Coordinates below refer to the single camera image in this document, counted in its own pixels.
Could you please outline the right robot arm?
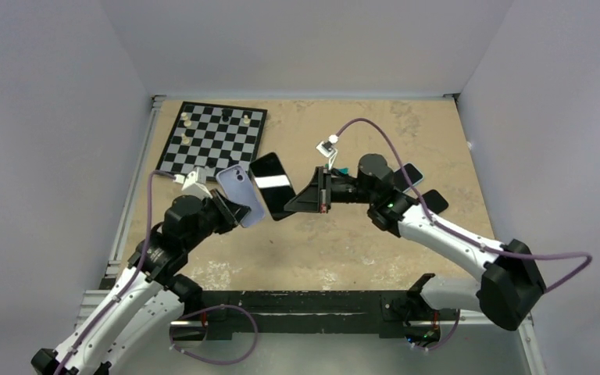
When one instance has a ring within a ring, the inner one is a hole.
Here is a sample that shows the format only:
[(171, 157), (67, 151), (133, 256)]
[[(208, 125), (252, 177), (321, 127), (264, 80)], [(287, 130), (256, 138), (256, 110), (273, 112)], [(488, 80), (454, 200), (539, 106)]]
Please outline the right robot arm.
[(410, 289), (409, 311), (425, 318), (438, 309), (483, 313), (505, 330), (516, 330), (546, 292), (534, 255), (522, 241), (508, 244), (478, 237), (425, 210), (397, 189), (393, 172), (379, 154), (359, 160), (355, 177), (318, 166), (307, 187), (284, 208), (296, 213), (327, 213), (334, 203), (365, 203), (378, 229), (416, 242), (464, 269), (469, 280), (429, 276)]

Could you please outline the black phone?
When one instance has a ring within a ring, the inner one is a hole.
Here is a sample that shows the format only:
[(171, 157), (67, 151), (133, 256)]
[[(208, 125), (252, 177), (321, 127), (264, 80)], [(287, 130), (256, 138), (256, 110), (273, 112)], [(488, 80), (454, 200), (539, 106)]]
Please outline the black phone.
[(269, 152), (253, 161), (250, 174), (273, 220), (283, 220), (293, 214), (284, 207), (296, 196), (296, 192), (276, 152)]

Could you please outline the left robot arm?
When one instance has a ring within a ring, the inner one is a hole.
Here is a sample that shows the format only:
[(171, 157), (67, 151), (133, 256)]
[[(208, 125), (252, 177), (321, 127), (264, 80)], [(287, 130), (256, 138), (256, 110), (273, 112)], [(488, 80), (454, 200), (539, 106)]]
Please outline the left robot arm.
[(34, 355), (35, 372), (116, 374), (150, 334), (178, 318), (197, 321), (203, 332), (210, 308), (202, 288), (180, 269), (191, 250), (213, 234), (233, 230), (250, 211), (216, 190), (176, 198), (89, 317), (61, 344)]

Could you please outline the lilac phone case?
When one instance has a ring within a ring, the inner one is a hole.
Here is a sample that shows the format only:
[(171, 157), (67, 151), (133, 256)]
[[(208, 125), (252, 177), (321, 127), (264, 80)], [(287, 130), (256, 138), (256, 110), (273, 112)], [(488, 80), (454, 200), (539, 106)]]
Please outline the lilac phone case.
[(265, 217), (265, 209), (258, 199), (248, 172), (240, 165), (233, 165), (216, 174), (216, 181), (229, 200), (250, 208), (240, 220), (243, 228), (255, 226)]

